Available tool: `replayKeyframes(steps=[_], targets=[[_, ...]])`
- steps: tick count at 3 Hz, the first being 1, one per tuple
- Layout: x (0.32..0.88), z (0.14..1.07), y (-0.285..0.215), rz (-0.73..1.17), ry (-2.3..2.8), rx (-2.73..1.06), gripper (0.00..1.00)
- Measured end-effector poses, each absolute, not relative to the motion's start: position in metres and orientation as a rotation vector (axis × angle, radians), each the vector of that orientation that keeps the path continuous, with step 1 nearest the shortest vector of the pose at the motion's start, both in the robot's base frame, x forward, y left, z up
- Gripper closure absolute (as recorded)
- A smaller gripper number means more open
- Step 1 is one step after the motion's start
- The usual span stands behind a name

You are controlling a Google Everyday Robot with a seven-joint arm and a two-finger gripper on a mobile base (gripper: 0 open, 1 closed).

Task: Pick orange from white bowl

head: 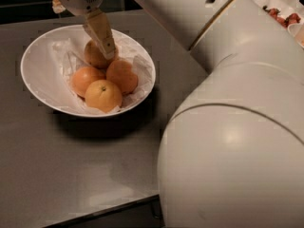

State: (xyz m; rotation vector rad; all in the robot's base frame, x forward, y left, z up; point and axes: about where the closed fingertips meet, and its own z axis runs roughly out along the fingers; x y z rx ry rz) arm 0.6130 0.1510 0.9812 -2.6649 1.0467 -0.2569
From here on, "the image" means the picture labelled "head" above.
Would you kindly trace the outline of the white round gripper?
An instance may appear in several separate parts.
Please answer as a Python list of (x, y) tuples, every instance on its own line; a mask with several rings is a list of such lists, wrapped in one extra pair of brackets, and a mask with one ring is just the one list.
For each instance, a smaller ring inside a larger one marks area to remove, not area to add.
[(85, 15), (85, 32), (95, 42), (103, 56), (109, 60), (116, 52), (112, 30), (107, 16), (97, 9), (103, 0), (52, 0), (52, 9), (56, 14), (66, 9), (73, 15)]

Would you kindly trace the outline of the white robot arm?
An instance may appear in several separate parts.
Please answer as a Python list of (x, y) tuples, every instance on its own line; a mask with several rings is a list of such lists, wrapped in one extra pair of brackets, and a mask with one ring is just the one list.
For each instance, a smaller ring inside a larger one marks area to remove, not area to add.
[(253, 0), (135, 0), (207, 72), (161, 140), (166, 228), (304, 228), (304, 51)]

